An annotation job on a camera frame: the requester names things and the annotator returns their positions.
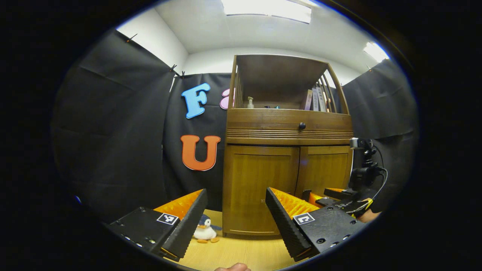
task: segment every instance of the orange letter u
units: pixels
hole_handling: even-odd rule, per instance
[[[196,160],[196,143],[199,141],[197,135],[183,135],[181,137],[182,145],[182,162],[192,170],[206,171],[210,170],[216,164],[217,143],[221,138],[215,135],[208,135],[204,141],[208,144],[208,153],[206,161],[199,162]]]

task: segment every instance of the wooden floor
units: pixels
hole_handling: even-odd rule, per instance
[[[222,213],[205,210],[211,224],[222,227]],[[218,267],[230,267],[235,263],[245,263],[253,271],[272,271],[290,265],[295,261],[288,254],[281,236],[243,236],[222,237],[219,242],[201,244],[192,238],[186,255],[177,264],[201,271],[214,271]]]

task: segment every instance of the ceiling light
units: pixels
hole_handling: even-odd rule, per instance
[[[309,24],[311,8],[288,0],[221,0],[226,15],[255,14],[282,17]]]
[[[373,57],[378,63],[382,62],[384,59],[388,59],[388,55],[385,53],[385,51],[383,51],[383,49],[374,42],[367,42],[366,47],[363,50]]]

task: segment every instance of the white ceiling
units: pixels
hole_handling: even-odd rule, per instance
[[[261,47],[323,57],[362,73],[377,64],[363,51],[374,41],[367,33],[333,10],[305,5],[312,8],[310,24],[270,16],[226,16],[221,0],[171,0],[155,9],[190,54]]]

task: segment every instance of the wooden cabinet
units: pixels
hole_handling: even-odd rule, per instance
[[[299,110],[307,89],[331,76],[341,112]],[[255,108],[246,108],[247,97]],[[281,109],[263,108],[265,105]],[[274,187],[301,197],[346,188],[351,169],[351,116],[326,62],[284,55],[236,55],[226,123],[223,234],[278,235],[264,199]]]
[[[299,148],[227,146],[223,228],[229,233],[277,235],[266,204],[266,187],[295,193]]]

